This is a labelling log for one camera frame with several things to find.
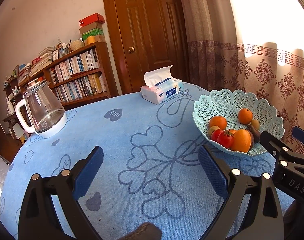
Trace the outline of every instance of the kettle lid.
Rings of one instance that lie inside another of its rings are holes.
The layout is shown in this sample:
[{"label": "kettle lid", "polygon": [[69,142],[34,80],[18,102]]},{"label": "kettle lid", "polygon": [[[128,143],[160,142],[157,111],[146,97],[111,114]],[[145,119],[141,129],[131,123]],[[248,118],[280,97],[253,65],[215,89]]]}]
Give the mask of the kettle lid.
[{"label": "kettle lid", "polygon": [[31,94],[34,94],[35,92],[37,92],[39,89],[41,89],[45,85],[50,84],[50,82],[48,82],[46,80],[37,81],[37,82],[36,82],[36,80],[37,80],[37,78],[27,84],[28,87],[27,87],[27,90],[23,94],[24,97],[28,97]]}]

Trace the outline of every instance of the kettle handle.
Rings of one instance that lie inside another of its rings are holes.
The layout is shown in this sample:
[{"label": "kettle handle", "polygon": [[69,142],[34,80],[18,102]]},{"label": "kettle handle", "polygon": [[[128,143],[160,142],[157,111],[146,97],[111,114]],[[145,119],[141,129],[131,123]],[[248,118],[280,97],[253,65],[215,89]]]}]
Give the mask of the kettle handle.
[{"label": "kettle handle", "polygon": [[25,122],[22,114],[21,114],[21,111],[20,111],[20,108],[22,106],[26,107],[26,100],[25,98],[23,98],[21,101],[19,101],[15,107],[15,113],[16,113],[16,116],[18,118],[18,120],[20,121],[21,125],[23,126],[24,130],[27,131],[28,133],[34,133],[36,132],[34,127],[30,127],[27,125],[27,123]]}]

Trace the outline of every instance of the glass kettle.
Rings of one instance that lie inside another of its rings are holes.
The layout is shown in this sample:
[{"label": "glass kettle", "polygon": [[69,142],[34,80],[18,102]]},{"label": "glass kettle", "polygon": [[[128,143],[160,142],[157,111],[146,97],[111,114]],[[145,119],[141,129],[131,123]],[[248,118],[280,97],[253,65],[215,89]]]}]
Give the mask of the glass kettle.
[{"label": "glass kettle", "polygon": [[[67,117],[62,104],[48,86],[50,82],[36,80],[28,83],[28,89],[24,92],[23,99],[17,103],[15,113],[28,133],[35,132],[43,138],[49,138],[65,126]],[[20,111],[24,105],[31,127],[27,125]]]}]

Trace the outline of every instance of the fruit bowl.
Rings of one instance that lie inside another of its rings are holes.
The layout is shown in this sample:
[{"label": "fruit bowl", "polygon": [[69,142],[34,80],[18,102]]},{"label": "fruit bowl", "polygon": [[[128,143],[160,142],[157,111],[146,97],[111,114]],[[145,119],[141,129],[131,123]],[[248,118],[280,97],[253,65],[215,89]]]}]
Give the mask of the fruit bowl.
[{"label": "fruit bowl", "polygon": [[276,108],[270,106],[265,99],[258,100],[253,93],[244,93],[242,90],[231,92],[228,89],[212,90],[210,94],[201,95],[199,101],[194,102],[192,117],[202,135],[212,145],[222,152],[236,156],[257,156],[267,151],[260,143],[255,143],[247,152],[231,151],[212,141],[208,136],[209,121],[213,116],[223,116],[227,120],[227,129],[246,129],[246,125],[239,123],[238,113],[242,108],[248,108],[253,118],[260,122],[259,131],[268,131],[279,139],[284,135],[283,118],[276,115]]}]

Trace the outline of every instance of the red box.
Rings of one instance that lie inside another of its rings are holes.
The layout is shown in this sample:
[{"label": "red box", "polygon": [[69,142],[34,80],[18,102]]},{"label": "red box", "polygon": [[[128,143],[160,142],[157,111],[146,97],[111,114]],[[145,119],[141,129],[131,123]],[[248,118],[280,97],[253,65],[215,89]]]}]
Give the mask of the red box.
[{"label": "red box", "polygon": [[82,20],[79,20],[79,26],[84,27],[93,22],[105,23],[104,17],[98,13],[92,14],[90,16],[85,17]]},{"label": "red box", "polygon": [[32,64],[35,65],[36,63],[38,63],[40,61],[41,61],[40,57],[37,57],[36,59],[32,60]]}]

